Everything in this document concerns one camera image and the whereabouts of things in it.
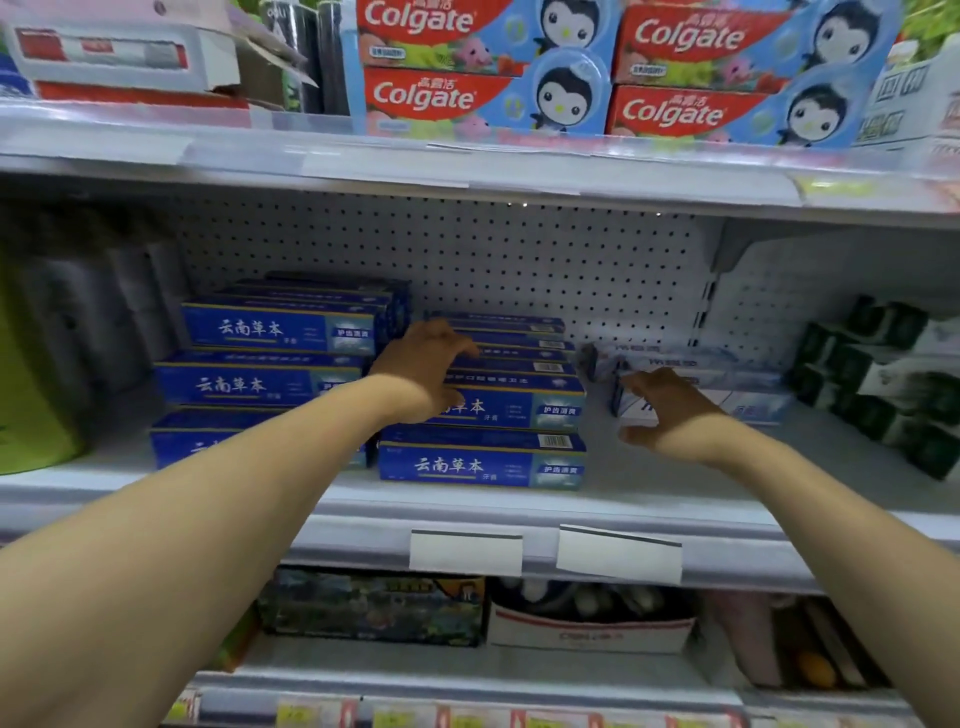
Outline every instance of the hand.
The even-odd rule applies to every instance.
[[[738,445],[738,437],[752,432],[672,369],[634,372],[622,376],[620,383],[650,402],[660,420],[652,427],[621,427],[619,437],[625,443],[678,460],[717,466]]]
[[[463,404],[463,395],[444,386],[446,370],[462,353],[480,355],[476,344],[444,319],[417,321],[402,339],[390,342],[373,362],[368,378],[383,377],[389,382],[393,422],[421,423]]]

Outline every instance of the blue toothpaste box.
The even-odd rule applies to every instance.
[[[264,280],[259,283],[235,283],[216,292],[215,295],[242,296],[249,299],[268,301],[309,301],[312,303],[352,303],[371,305],[379,308],[377,324],[393,338],[396,333],[396,312],[394,296],[391,293],[371,291],[326,291],[322,288],[303,287],[302,284],[288,284],[288,281]]]
[[[577,435],[485,427],[393,425],[379,445],[384,480],[576,490],[586,461]]]
[[[535,333],[494,333],[490,331],[464,331],[464,333],[473,339],[474,344],[480,347],[481,353],[485,348],[505,347],[530,352],[559,352],[565,358],[572,359],[577,352],[577,348],[568,341],[544,339]]]
[[[573,365],[565,361],[537,361],[532,359],[471,359],[460,356],[453,360],[451,370],[496,372],[500,374],[577,376]]]
[[[196,346],[373,356],[386,339],[375,306],[201,296],[181,308]]]
[[[263,407],[181,407],[164,415],[150,428],[156,466],[166,468],[286,411]],[[346,469],[366,468],[370,452],[370,445],[365,443],[354,453]]]
[[[562,341],[564,329],[553,324],[528,324],[516,321],[479,321],[477,319],[447,319],[450,326],[469,336],[476,333],[502,333],[504,335]]]
[[[546,324],[557,327],[560,331],[566,330],[563,319],[552,316],[520,316],[506,313],[467,313],[466,311],[427,311],[423,314],[424,320],[447,319],[448,321],[478,321],[478,322],[505,322],[510,324]]]
[[[444,383],[465,401],[429,423],[575,432],[587,400],[575,376],[450,371]]]
[[[382,279],[353,274],[334,275],[319,271],[270,271],[265,278],[269,281],[314,283],[326,290],[335,291],[387,291],[392,293],[395,299],[397,333],[403,333],[413,321],[413,298],[410,294],[409,280]]]
[[[170,404],[246,404],[296,407],[338,384],[363,376],[365,361],[349,354],[177,352],[155,363]]]

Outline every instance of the white pegboard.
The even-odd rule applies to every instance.
[[[410,279],[425,308],[563,317],[575,341],[685,343],[722,219],[209,189],[165,201],[201,291],[273,269]]]
[[[699,340],[745,360],[790,365],[807,322],[840,322],[858,294],[960,303],[960,233],[843,228],[765,240],[720,276]]]

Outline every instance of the colgate toothpaste box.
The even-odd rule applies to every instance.
[[[811,69],[780,93],[617,86],[607,133],[842,149],[856,138],[870,88],[834,69]]]
[[[483,141],[498,130],[599,135],[611,83],[589,51],[555,48],[522,76],[347,66],[359,133]]]
[[[610,67],[619,0],[347,0],[344,28],[365,65],[522,76],[553,48]]]
[[[903,21],[900,0],[726,0],[723,6],[627,8],[615,51],[619,84],[778,93],[819,67],[883,68]]]

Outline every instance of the blank price label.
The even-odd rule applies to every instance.
[[[684,548],[678,542],[653,536],[562,525],[557,569],[679,585],[684,575]]]
[[[174,133],[121,132],[113,129],[71,129],[52,133],[50,127],[11,134],[2,148],[26,157],[123,161],[134,164],[178,164],[193,137]]]
[[[414,529],[410,532],[410,569],[520,576],[523,537]]]
[[[178,725],[197,725],[199,721],[200,693],[191,688],[180,694],[163,722]]]

